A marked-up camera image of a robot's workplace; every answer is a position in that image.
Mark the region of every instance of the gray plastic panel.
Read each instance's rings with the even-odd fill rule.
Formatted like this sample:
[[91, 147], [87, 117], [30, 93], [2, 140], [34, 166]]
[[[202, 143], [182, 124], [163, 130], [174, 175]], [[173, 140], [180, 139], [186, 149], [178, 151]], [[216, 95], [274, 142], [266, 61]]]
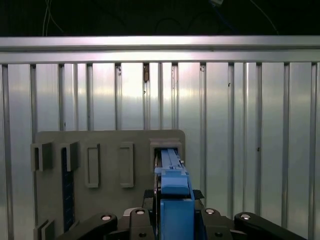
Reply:
[[155, 139], [167, 139], [167, 147], [170, 143], [178, 147], [184, 160], [185, 134], [181, 130], [38, 133], [36, 144], [50, 142], [52, 146], [52, 168], [35, 172], [38, 222], [54, 221], [56, 237], [64, 232], [63, 148], [67, 171], [73, 172], [73, 225], [97, 213], [112, 212], [120, 217], [126, 209], [140, 207], [145, 190], [154, 187], [150, 151], [157, 148]]

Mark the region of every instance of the rectangular slot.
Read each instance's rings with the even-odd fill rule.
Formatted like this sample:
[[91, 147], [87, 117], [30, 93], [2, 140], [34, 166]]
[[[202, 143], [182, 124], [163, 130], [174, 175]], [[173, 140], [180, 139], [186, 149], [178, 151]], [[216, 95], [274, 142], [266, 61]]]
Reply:
[[100, 147], [99, 144], [87, 146], [84, 164], [85, 185], [87, 188], [98, 188], [100, 181]]
[[183, 152], [183, 146], [178, 138], [154, 138], [150, 139], [150, 171], [155, 171], [155, 159], [159, 156], [161, 149], [175, 149], [177, 150], [181, 163], [185, 163], [185, 156]]
[[67, 232], [75, 222], [74, 173], [72, 171], [68, 171], [67, 159], [67, 148], [63, 147], [61, 149], [61, 168], [64, 232]]
[[179, 154], [179, 149], [177, 147], [159, 147], [159, 148], [155, 148], [154, 149], [154, 162], [155, 162], [155, 167], [157, 168], [161, 168], [162, 167], [162, 154], [161, 154], [161, 150], [164, 149], [173, 149], [176, 153], [178, 153], [179, 155], [179, 162], [180, 164], [184, 164], [184, 161], [181, 160], [180, 154]]
[[34, 169], [33, 169], [33, 171], [38, 170], [38, 169], [39, 169], [39, 148], [35, 147], [34, 148]]
[[134, 144], [123, 142], [118, 150], [118, 170], [122, 188], [134, 186]]

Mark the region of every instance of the cable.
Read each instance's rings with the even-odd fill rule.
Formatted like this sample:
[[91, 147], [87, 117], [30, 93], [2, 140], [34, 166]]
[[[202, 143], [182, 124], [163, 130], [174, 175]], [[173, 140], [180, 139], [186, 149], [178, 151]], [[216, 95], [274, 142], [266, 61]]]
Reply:
[[42, 24], [42, 36], [43, 37], [45, 36], [45, 24], [46, 24], [46, 19], [47, 19], [47, 13], [48, 13], [48, 7], [46, 6], [45, 14], [44, 14], [44, 18], [43, 18], [43, 24]]
[[[49, 0], [49, 9], [51, 9], [51, 3], [52, 3], [52, 0]], [[50, 22], [50, 17], [48, 19], [48, 21], [46, 22], [46, 29], [45, 29], [45, 36], [48, 36], [48, 27], [49, 27], [49, 22]]]
[[234, 28], [226, 19], [225, 17], [219, 12], [219, 10], [217, 9], [216, 5], [209, 0], [209, 3], [212, 5], [213, 10], [215, 11], [215, 13], [218, 15], [218, 17], [220, 18], [220, 20], [223, 22], [224, 25], [226, 25], [234, 34], [237, 34], [239, 31]]
[[273, 29], [275, 30], [276, 34], [279, 35], [279, 32], [276, 28], [276, 26], [274, 25], [274, 23], [271, 21], [270, 17], [254, 2], [254, 0], [249, 0], [253, 5], [255, 5], [255, 7], [257, 9], [260, 10], [260, 12], [266, 17], [266, 19], [268, 19], [268, 21], [270, 22], [270, 24], [272, 25]]
[[48, 16], [48, 22], [47, 22], [47, 26], [46, 26], [46, 36], [48, 35], [48, 25], [49, 25], [49, 21], [50, 19], [52, 20], [52, 22], [54, 23], [54, 25], [62, 32], [64, 33], [64, 31], [61, 29], [61, 27], [56, 23], [56, 21], [54, 20], [54, 18], [52, 17], [51, 14], [51, 2], [49, 3], [47, 0], [44, 0], [45, 4], [46, 4], [46, 9], [45, 9], [45, 14], [44, 14], [44, 20], [43, 20], [43, 25], [42, 25], [42, 36], [45, 35], [45, 22], [46, 22], [46, 17], [47, 14], [49, 14]]

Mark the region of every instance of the vertical rib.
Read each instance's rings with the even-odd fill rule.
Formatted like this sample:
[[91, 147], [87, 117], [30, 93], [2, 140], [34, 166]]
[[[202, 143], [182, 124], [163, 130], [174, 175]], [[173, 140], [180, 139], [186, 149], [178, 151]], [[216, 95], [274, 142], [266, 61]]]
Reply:
[[234, 216], [235, 183], [235, 66], [228, 65], [228, 215]]
[[66, 129], [65, 115], [64, 115], [64, 80], [65, 80], [65, 66], [58, 67], [58, 94], [59, 94], [59, 130]]
[[289, 168], [289, 71], [290, 65], [284, 65], [284, 99], [283, 99], [283, 159], [282, 159], [282, 207], [281, 226], [288, 227], [288, 168]]
[[93, 101], [93, 67], [92, 64], [86, 66], [86, 107], [87, 107], [87, 129], [94, 129], [94, 101]]
[[255, 185], [255, 213], [260, 216], [261, 215], [261, 173], [262, 173], [262, 65], [256, 65], [256, 73], [257, 73], [257, 165], [256, 165], [256, 185]]
[[207, 196], [207, 87], [206, 87], [206, 66], [200, 66], [200, 111], [201, 111], [201, 127], [200, 127], [200, 186], [201, 192], [205, 199], [203, 204], [206, 205]]
[[115, 66], [115, 129], [121, 130], [122, 74], [121, 65]]
[[[36, 140], [36, 134], [38, 132], [37, 121], [37, 80], [36, 80], [36, 66], [30, 66], [30, 95], [31, 95], [31, 134], [32, 143]], [[32, 173], [33, 182], [33, 208], [34, 208], [34, 225], [38, 224], [38, 209], [37, 209], [37, 179], [36, 173]]]
[[172, 65], [172, 129], [178, 129], [178, 66]]
[[6, 218], [4, 221], [4, 236], [7, 239], [14, 239], [14, 218], [13, 218], [13, 187], [11, 170], [11, 139], [10, 139], [10, 112], [9, 112], [9, 81], [8, 66], [0, 65], [0, 80], [2, 88], [1, 108], [2, 108], [2, 127], [3, 127], [3, 180], [4, 180], [4, 209]]
[[317, 142], [317, 99], [318, 66], [311, 67], [311, 118], [310, 118], [310, 163], [309, 163], [309, 214], [308, 239], [315, 239], [315, 182], [316, 182], [316, 142]]

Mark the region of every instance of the blue component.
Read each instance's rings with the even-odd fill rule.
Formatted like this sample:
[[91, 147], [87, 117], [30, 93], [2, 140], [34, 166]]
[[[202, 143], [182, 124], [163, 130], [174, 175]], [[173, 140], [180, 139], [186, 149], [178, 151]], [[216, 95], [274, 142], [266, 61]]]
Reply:
[[195, 197], [188, 175], [187, 180], [191, 198], [160, 201], [161, 240], [194, 240]]
[[[160, 236], [161, 240], [194, 240], [195, 197], [189, 174], [174, 149], [161, 150]], [[165, 199], [166, 195], [175, 198]]]
[[189, 195], [187, 171], [174, 149], [161, 150], [161, 194]]

